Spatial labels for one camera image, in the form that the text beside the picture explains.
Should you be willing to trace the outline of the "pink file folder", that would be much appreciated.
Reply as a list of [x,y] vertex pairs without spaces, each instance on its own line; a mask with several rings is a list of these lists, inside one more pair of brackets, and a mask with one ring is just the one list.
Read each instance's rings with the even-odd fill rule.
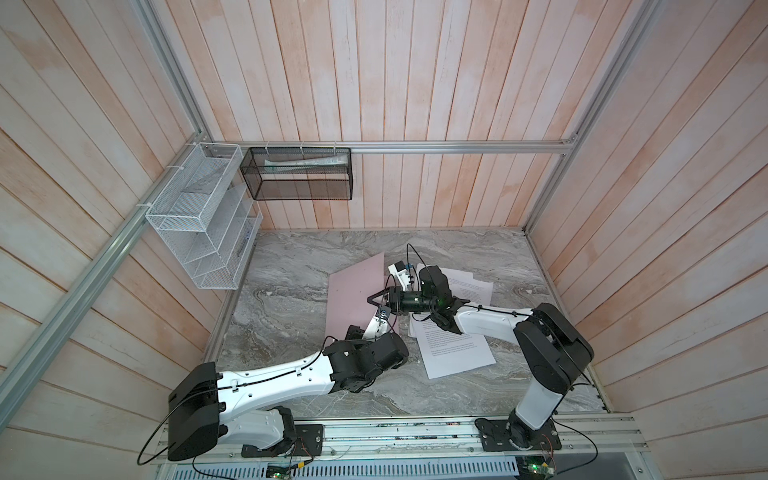
[[384,288],[387,275],[383,252],[331,274],[325,335],[341,340],[350,325],[365,329],[376,312],[367,298]]

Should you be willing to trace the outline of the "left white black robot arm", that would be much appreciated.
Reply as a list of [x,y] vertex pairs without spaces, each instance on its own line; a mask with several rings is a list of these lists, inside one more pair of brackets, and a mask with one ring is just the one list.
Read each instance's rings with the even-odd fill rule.
[[202,363],[169,394],[167,458],[191,460],[220,443],[281,455],[298,439],[285,402],[358,393],[408,357],[404,340],[391,328],[367,337],[351,326],[344,339],[327,336],[318,352],[293,362],[247,371],[219,371],[214,362]]

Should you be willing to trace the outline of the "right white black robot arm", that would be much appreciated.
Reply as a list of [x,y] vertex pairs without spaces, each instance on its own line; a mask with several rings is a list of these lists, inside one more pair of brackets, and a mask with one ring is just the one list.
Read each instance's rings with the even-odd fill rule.
[[483,335],[518,345],[532,380],[514,410],[506,431],[526,449],[533,435],[549,429],[555,410],[582,376],[595,353],[586,338],[553,304],[532,309],[499,309],[457,297],[438,266],[418,271],[417,290],[408,288],[409,275],[396,274],[396,283],[370,295],[367,302],[398,316],[422,315],[443,331]]

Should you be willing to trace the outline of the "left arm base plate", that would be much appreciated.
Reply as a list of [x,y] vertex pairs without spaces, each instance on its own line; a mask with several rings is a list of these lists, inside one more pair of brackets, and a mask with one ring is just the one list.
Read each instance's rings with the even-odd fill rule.
[[286,455],[320,456],[323,446],[324,426],[319,423],[298,424],[292,433],[283,440],[266,450],[260,450],[252,445],[244,445],[241,449],[243,458],[275,458]]

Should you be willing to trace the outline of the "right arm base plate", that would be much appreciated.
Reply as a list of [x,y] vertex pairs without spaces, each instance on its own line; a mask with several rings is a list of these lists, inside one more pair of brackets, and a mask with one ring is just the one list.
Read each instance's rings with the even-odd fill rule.
[[474,426],[479,432],[482,448],[485,452],[557,451],[562,443],[552,418],[541,428],[532,430],[517,420],[490,420],[477,418]]

